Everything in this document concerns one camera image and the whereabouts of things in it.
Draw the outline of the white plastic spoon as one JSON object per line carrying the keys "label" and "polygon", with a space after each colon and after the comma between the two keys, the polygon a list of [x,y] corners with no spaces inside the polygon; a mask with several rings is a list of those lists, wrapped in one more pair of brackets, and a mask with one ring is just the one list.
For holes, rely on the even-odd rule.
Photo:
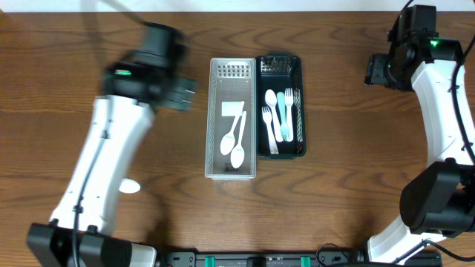
{"label": "white plastic spoon", "polygon": [[226,114],[234,117],[230,131],[223,136],[220,142],[220,152],[224,156],[229,154],[235,145],[235,127],[241,117],[244,104],[244,101],[223,102]]}
{"label": "white plastic spoon", "polygon": [[141,189],[140,184],[129,178],[123,178],[119,185],[119,191],[123,194],[135,194]]}
{"label": "white plastic spoon", "polygon": [[277,111],[275,108],[277,105],[277,96],[273,90],[268,89],[266,91],[265,102],[270,107],[270,110],[272,112],[272,124],[273,124],[274,132],[275,132],[275,140],[277,142],[283,142],[284,139],[281,134],[281,125],[280,125]]}
{"label": "white plastic spoon", "polygon": [[233,168],[239,168],[242,165],[244,157],[245,157],[245,151],[242,146],[242,138],[243,138],[243,131],[246,124],[246,115],[247,115],[246,111],[243,111],[241,115],[237,115],[235,117],[235,120],[232,125],[232,129],[231,129],[231,134],[234,134],[235,127],[238,123],[238,120],[240,119],[240,129],[239,129],[237,144],[235,147],[233,147],[231,151],[231,164]]}

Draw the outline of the white plastic fork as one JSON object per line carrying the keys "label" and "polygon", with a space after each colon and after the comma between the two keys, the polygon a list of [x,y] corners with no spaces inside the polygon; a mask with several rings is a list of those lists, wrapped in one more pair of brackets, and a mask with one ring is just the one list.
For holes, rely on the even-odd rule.
{"label": "white plastic fork", "polygon": [[290,141],[289,126],[286,123],[285,95],[283,92],[277,93],[278,108],[281,115],[281,135],[285,142]]}
{"label": "white plastic fork", "polygon": [[286,105],[286,123],[289,127],[289,133],[287,135],[287,141],[292,142],[294,139],[293,122],[292,122],[292,106],[294,102],[293,89],[287,88],[285,90],[284,101]]}
{"label": "white plastic fork", "polygon": [[262,117],[267,129],[270,153],[279,154],[278,146],[276,144],[274,132],[272,129],[272,114],[270,108],[268,108],[267,106],[262,107]]}

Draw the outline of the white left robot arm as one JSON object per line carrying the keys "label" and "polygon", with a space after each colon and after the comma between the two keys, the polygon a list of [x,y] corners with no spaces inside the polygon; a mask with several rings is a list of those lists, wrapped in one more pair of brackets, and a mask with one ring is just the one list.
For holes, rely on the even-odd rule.
{"label": "white left robot arm", "polygon": [[177,75],[182,53],[132,50],[110,65],[71,180],[27,246],[42,266],[156,266],[152,245],[112,236],[120,186],[158,107],[189,111],[197,84]]}

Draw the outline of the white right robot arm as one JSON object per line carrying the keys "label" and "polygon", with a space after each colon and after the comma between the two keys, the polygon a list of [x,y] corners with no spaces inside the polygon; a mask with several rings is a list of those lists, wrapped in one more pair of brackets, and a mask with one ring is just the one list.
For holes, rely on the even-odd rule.
{"label": "white right robot arm", "polygon": [[367,84],[411,90],[419,101],[427,167],[402,190],[399,215],[367,241],[367,258],[403,265],[428,245],[474,231],[474,122],[465,93],[465,53],[453,39],[392,39],[372,57]]}

